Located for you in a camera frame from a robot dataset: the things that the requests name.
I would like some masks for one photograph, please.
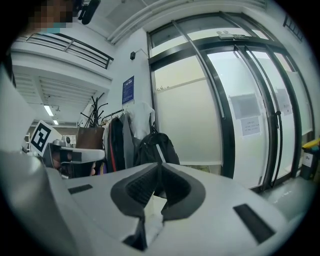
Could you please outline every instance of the ceiling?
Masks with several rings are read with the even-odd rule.
[[[96,90],[79,87],[41,76],[14,73],[16,89],[35,111],[35,120],[51,122],[59,126],[77,126],[82,112],[95,95]],[[54,116],[44,108],[49,105]]]

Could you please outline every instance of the bag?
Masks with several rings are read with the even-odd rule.
[[[124,170],[126,165],[124,157],[123,124],[118,117],[112,119],[109,124],[107,143],[107,172],[112,173]]]
[[[164,133],[159,133],[155,127],[151,127],[152,133],[143,138],[135,152],[134,166],[147,163],[170,163],[180,165],[175,148]],[[154,195],[166,198],[162,184],[158,183]]]

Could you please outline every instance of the railing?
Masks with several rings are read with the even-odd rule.
[[[304,38],[302,32],[288,15],[285,15],[283,26],[288,27],[297,39],[302,42],[302,39]]]
[[[66,52],[96,64],[104,69],[107,69],[110,61],[114,60],[114,58],[110,57],[108,54],[92,47],[91,45],[61,33],[50,35],[35,33],[29,36],[19,37],[17,41],[25,42],[27,44],[41,45]]]

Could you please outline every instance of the black slot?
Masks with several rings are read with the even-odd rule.
[[[72,195],[72,194],[76,194],[76,193],[86,191],[86,190],[89,190],[92,188],[93,187],[90,184],[86,184],[86,185],[82,185],[82,186],[71,187],[71,188],[68,188],[68,190],[69,190],[70,194]]]
[[[233,209],[259,244],[275,234],[271,227],[269,227],[249,205],[241,204],[233,207]]]

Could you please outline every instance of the blue sign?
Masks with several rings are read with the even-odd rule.
[[[122,87],[122,105],[134,100],[135,76],[130,77],[123,83]]]

